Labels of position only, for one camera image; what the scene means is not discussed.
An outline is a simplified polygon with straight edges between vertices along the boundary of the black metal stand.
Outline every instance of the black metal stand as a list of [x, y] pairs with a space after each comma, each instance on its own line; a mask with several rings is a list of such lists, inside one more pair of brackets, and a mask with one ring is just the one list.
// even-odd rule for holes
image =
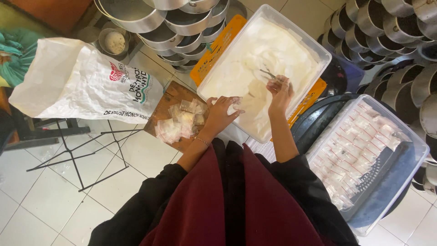
[[[44, 167], [53, 166], [53, 165], [56, 165], [56, 164], [59, 164], [59, 163], [63, 163], [63, 162], [73, 161], [73, 165], [74, 165], [74, 168], [76, 169], [76, 173], [77, 173], [77, 176], [78, 176], [78, 178], [79, 178], [80, 185], [82, 186], [82, 188], [79, 190], [79, 192], [81, 192], [81, 191], [84, 191], [84, 190], [86, 190], [86, 189], [88, 189], [88, 188], [90, 188], [90, 187], [92, 187], [92, 186], [94, 186], [94, 185], [96, 185], [96, 184], [98, 184], [98, 183], [100, 183], [100, 182], [102, 182], [102, 181], [104, 181], [104, 180], [106, 180], [106, 179], [108, 179], [108, 178], [110, 178], [110, 177], [116, 175], [117, 173], [119, 173], [119, 172], [121, 172], [121, 171], [123, 171], [123, 170], [125, 170], [126, 168], [129, 167], [129, 166], [126, 164], [125, 158], [123, 157], [123, 153], [122, 153], [122, 151], [121, 151], [121, 147], [120, 147], [119, 142], [120, 142], [121, 140], [123, 140], [123, 139], [128, 138], [129, 136], [134, 135], [135, 133], [137, 133], [137, 132], [139, 132], [139, 131], [142, 131], [142, 129], [138, 129], [138, 130], [124, 130], [124, 131], [113, 131], [113, 130], [112, 130], [111, 123], [110, 123], [109, 120], [108, 120], [108, 124], [109, 124], [109, 127], [110, 127], [111, 131], [109, 131], [109, 132], [101, 132], [101, 134], [100, 134], [99, 136], [94, 137], [94, 138], [92, 138], [91, 140], [89, 140], [89, 141], [87, 141], [87, 142], [85, 142], [85, 143], [83, 143], [83, 144], [77, 146], [76, 148], [70, 150], [70, 149], [67, 147], [67, 144], [65, 143], [64, 134], [62, 133], [61, 127], [59, 126], [59, 120], [60, 120], [60, 119], [55, 119], [56, 124], [58, 125], [59, 132], [60, 132], [60, 137], [62, 138], [62, 142], [64, 143], [65, 150], [62, 151], [62, 153], [59, 153], [59, 154], [53, 156], [52, 158], [50, 158], [49, 160], [47, 160], [47, 161], [45, 161], [45, 162], [39, 164], [38, 166], [36, 166], [36, 167], [34, 167], [34, 168], [32, 168], [32, 169], [26, 170], [27, 172], [34, 171], [34, 170], [37, 170], [37, 169], [41, 169], [41, 168], [44, 168]], [[115, 139], [115, 135], [114, 135], [114, 134], [115, 134], [115, 133], [120, 133], [120, 132], [134, 132], [134, 133], [131, 133], [131, 134], [129, 134], [129, 136], [124, 137], [124, 138], [122, 138], [122, 139], [120, 139], [120, 140]], [[76, 150], [76, 149], [78, 149], [78, 148], [80, 148], [80, 147], [82, 147], [82, 146], [84, 146], [84, 145], [86, 145], [86, 144], [88, 144], [88, 143], [90, 143], [90, 142], [92, 142], [92, 141], [98, 139], [99, 137], [101, 137], [101, 136], [103, 136], [103, 135], [105, 135], [105, 134], [112, 134], [112, 137], [114, 138], [114, 141], [113, 141], [112, 143], [110, 143], [110, 144], [107, 144], [107, 145], [101, 147], [100, 149], [94, 151], [94, 152], [91, 153], [91, 154], [82, 155], [82, 156], [79, 156], [79, 157], [74, 157], [74, 156], [73, 156], [73, 151], [74, 151], [74, 150]], [[79, 170], [77, 169], [77, 165], [76, 165], [75, 160], [77, 160], [77, 159], [79, 159], [79, 158], [82, 158], [82, 157], [89, 156], [89, 155], [93, 155], [93, 154], [95, 154], [96, 152], [98, 152], [99, 150], [102, 150], [102, 149], [106, 148], [107, 146], [109, 146], [109, 145], [111, 145], [111, 144], [113, 144], [113, 143], [117, 143], [117, 145], [118, 145], [118, 149], [120, 150], [121, 159], [123, 160], [123, 162], [124, 162], [124, 164], [125, 164], [125, 167], [124, 167], [123, 169], [121, 169], [121, 170], [119, 170], [119, 171], [117, 171], [117, 172], [115, 172], [115, 173], [109, 175], [108, 177], [106, 177], [106, 178], [104, 178], [104, 179], [101, 179], [101, 180], [99, 180], [99, 181], [97, 181], [97, 182], [95, 182], [95, 183], [93, 183], [93, 184], [91, 184], [91, 185], [88, 185], [87, 187], [84, 187], [84, 186], [83, 186], [83, 183], [82, 183], [82, 179], [81, 179], [80, 174], [79, 174]], [[65, 160], [65, 161], [60, 161], [60, 162], [55, 162], [55, 163], [50, 163], [50, 164], [45, 165], [46, 163], [50, 162], [51, 160], [55, 159], [56, 157], [58, 157], [58, 156], [60, 156], [60, 155], [62, 155], [62, 154], [64, 154], [64, 153], [69, 153], [71, 159], [68, 159], [68, 160]]]

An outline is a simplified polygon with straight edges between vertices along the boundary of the maroon cloth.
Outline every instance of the maroon cloth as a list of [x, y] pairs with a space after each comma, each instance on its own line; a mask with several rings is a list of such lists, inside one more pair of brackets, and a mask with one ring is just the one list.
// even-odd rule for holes
[[[332, 245], [319, 236], [294, 198], [243, 144], [246, 244]], [[140, 246], [225, 246], [223, 187], [213, 147], [182, 180]]]

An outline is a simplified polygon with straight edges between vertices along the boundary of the bracelet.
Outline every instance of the bracelet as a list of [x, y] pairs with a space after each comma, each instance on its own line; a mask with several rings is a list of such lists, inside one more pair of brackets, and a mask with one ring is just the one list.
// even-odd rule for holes
[[198, 140], [202, 141], [204, 144], [206, 144], [209, 147], [209, 144], [205, 140], [199, 138], [198, 136], [195, 136], [194, 139], [198, 139]]

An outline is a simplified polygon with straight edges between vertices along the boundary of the white tiled floor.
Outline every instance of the white tiled floor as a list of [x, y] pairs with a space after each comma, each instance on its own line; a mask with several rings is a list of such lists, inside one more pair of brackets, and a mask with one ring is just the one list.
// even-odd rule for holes
[[[345, 0], [242, 0], [249, 17], [257, 8], [268, 3], [296, 23], [313, 38], [317, 38], [323, 24]], [[130, 65], [155, 76], [164, 89], [169, 81], [196, 91], [197, 87], [185, 74], [177, 74], [144, 46], [132, 59]], [[89, 141], [90, 136], [110, 131], [106, 120], [80, 120], [79, 125], [89, 126], [92, 133], [67, 138], [69, 148]], [[113, 130], [142, 129], [144, 125], [111, 121]], [[245, 142], [247, 135], [230, 126], [223, 139]], [[129, 133], [116, 134], [117, 139]], [[103, 136], [86, 147], [79, 148], [75, 155], [96, 154], [77, 160], [83, 185], [86, 187], [108, 175], [121, 170], [117, 144], [111, 136]], [[7, 151], [0, 157], [0, 245], [1, 246], [81, 246], [87, 245], [92, 229], [110, 219], [115, 212], [135, 194], [141, 182], [155, 177], [169, 163], [175, 163], [181, 153], [161, 143], [156, 138], [140, 131], [120, 141], [124, 159], [129, 168], [115, 176], [86, 189], [82, 188], [72, 162], [54, 165], [45, 169], [26, 172], [64, 150], [61, 144], [27, 150]], [[51, 163], [69, 159], [63, 154]], [[366, 238], [359, 238], [362, 246], [427, 246], [436, 245], [434, 231], [437, 228], [437, 197], [409, 190], [396, 210], [379, 223]]]

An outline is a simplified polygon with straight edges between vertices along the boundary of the clear plastic container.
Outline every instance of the clear plastic container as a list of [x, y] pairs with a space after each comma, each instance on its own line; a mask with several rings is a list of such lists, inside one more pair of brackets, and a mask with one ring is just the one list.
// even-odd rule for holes
[[[330, 61], [332, 59], [332, 56], [326, 49], [324, 49], [320, 44], [318, 44], [313, 38], [311, 38], [308, 34], [306, 34], [303, 30], [301, 30], [293, 22], [288, 20], [284, 15], [280, 14], [278, 11], [276, 11], [274, 8], [270, 7], [267, 4], [262, 5], [256, 11], [256, 13], [247, 22], [247, 24], [242, 28], [242, 30], [238, 33], [238, 35], [232, 40], [231, 44], [223, 52], [223, 54], [217, 60], [217, 63], [213, 66], [213, 68], [209, 71], [208, 75], [205, 77], [205, 79], [202, 81], [202, 83], [197, 88], [197, 93], [203, 100], [206, 101], [208, 99], [207, 96], [202, 94], [202, 90], [211, 81], [212, 74], [225, 61], [226, 57], [233, 52], [233, 48], [239, 42], [239, 40], [241, 39], [241, 36], [251, 27], [253, 22], [259, 18], [264, 18], [264, 19], [288, 30], [288, 32], [290, 34], [292, 34], [297, 40], [300, 40], [299, 43], [301, 45], [303, 45], [308, 50], [308, 52], [313, 57], [313, 59], [316, 62], [318, 62], [318, 64], [319, 64], [318, 71], [315, 73], [313, 78], [308, 80], [308, 83], [304, 85], [304, 89], [302, 90], [302, 92], [299, 93], [298, 95], [295, 95], [297, 100], [295, 100], [294, 103], [292, 102], [289, 105], [289, 107], [287, 108], [286, 115], [290, 116], [291, 113], [293, 112], [293, 110], [299, 105], [299, 103], [307, 95], [308, 91], [311, 89], [311, 87], [314, 85], [314, 83], [317, 81], [317, 79], [320, 77], [320, 75], [326, 69], [326, 67], [328, 66], [328, 64], [330, 63]], [[235, 83], [235, 82], [230, 81], [229, 90], [232, 90], [232, 83]], [[258, 141], [260, 143], [267, 143], [271, 139], [271, 132], [270, 132], [270, 135], [265, 136], [261, 139], [258, 136], [250, 134], [243, 127], [241, 127], [239, 124], [237, 124], [235, 121], [233, 123], [237, 127], [239, 127], [241, 130], [246, 132], [248, 135], [250, 135], [252, 138], [254, 138], [256, 141]]]
[[[395, 148], [392, 147], [394, 150], [385, 147], [381, 149], [381, 152], [378, 155], [376, 155], [377, 157], [374, 157], [375, 159], [372, 161], [374, 164], [371, 166], [371, 170], [359, 177], [362, 183], [355, 186], [357, 192], [350, 197], [350, 201], [353, 205], [351, 207], [346, 206], [347, 208], [340, 210], [340, 213], [356, 235], [367, 236], [392, 206], [404, 188], [409, 185], [413, 175], [416, 173], [417, 169], [430, 151], [430, 148], [419, 136], [417, 136], [387, 108], [371, 96], [361, 95], [357, 99], [350, 100], [343, 107], [306, 153], [308, 163], [315, 173], [317, 173], [317, 170], [320, 170], [320, 167], [316, 166], [318, 160], [326, 162], [326, 159], [329, 159], [329, 156], [326, 155], [326, 151], [329, 152], [329, 149], [332, 151], [334, 148], [344, 147], [344, 149], [339, 150], [337, 154], [343, 154], [349, 151], [348, 146], [343, 146], [346, 141], [343, 141], [342, 144], [341, 138], [342, 136], [345, 136], [348, 131], [352, 131], [344, 129], [348, 119], [352, 119], [351, 122], [354, 122], [352, 125], [356, 126], [357, 117], [363, 115], [363, 113], [357, 112], [359, 108], [362, 108], [362, 105], [365, 105], [361, 102], [365, 102], [377, 112], [377, 114], [373, 113], [373, 115], [379, 114], [394, 123], [394, 126], [395, 128], [397, 127], [397, 129], [394, 134], [388, 136], [391, 139], [395, 136], [401, 140], [401, 142], [397, 142], [398, 145]], [[349, 146], [355, 146], [354, 144], [357, 144], [355, 140], [361, 137], [365, 138], [364, 134], [357, 134], [352, 140], [353, 143], [351, 142]], [[368, 146], [370, 146], [370, 142], [372, 142], [372, 140], [364, 141]], [[361, 153], [362, 154], [357, 156], [357, 158], [364, 156], [364, 152]], [[340, 157], [334, 162], [332, 162], [332, 160], [330, 161], [342, 165], [341, 160], [342, 158]]]

